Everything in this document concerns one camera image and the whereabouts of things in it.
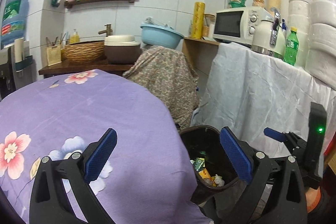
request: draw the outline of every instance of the floral fabric cover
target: floral fabric cover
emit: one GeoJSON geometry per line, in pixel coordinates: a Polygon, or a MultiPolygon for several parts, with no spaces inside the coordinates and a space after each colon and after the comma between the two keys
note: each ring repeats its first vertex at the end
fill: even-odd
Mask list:
{"type": "Polygon", "coordinates": [[[181,130],[190,126],[199,104],[198,75],[182,52],[162,46],[150,46],[123,76],[147,88],[170,111],[181,130]]]}
{"type": "Polygon", "coordinates": [[[0,128],[0,186],[26,223],[42,157],[67,159],[108,128],[118,143],[90,186],[116,223],[210,222],[189,201],[197,183],[169,111],[129,80],[91,70],[35,82],[0,103],[0,128]]]}

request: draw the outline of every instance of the floral tablecloth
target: floral tablecloth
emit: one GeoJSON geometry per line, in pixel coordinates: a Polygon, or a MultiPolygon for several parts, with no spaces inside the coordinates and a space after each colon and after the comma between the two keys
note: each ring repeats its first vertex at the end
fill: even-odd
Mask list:
{"type": "Polygon", "coordinates": [[[41,158],[82,152],[108,128],[118,143],[90,187],[116,223],[209,223],[189,201],[197,183],[167,108],[140,85],[100,70],[41,80],[0,103],[0,186],[24,221],[41,158]]]}

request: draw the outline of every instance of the woven basin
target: woven basin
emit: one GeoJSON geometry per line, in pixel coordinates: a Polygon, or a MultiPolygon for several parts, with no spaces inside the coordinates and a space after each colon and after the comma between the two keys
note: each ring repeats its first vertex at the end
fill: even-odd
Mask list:
{"type": "Polygon", "coordinates": [[[88,41],[66,45],[64,54],[70,63],[90,63],[104,56],[104,41],[88,41]]]}

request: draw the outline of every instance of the electric kettle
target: electric kettle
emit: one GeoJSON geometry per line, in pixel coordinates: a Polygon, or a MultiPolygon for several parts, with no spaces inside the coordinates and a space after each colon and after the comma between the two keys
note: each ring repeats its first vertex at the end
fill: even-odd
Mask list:
{"type": "Polygon", "coordinates": [[[282,59],[285,52],[285,37],[279,32],[280,12],[274,7],[271,10],[274,12],[274,18],[262,20],[256,27],[251,50],[282,59]]]}

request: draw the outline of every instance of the white plastic sheet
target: white plastic sheet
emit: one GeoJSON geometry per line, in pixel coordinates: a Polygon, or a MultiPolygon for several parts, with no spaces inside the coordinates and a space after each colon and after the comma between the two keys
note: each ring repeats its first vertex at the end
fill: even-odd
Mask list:
{"type": "Polygon", "coordinates": [[[228,126],[238,139],[269,157],[288,156],[284,144],[266,137],[263,130],[291,131],[307,140],[311,101],[327,111],[325,151],[336,131],[336,91],[280,59],[235,43],[221,44],[192,125],[218,130],[228,126]]]}

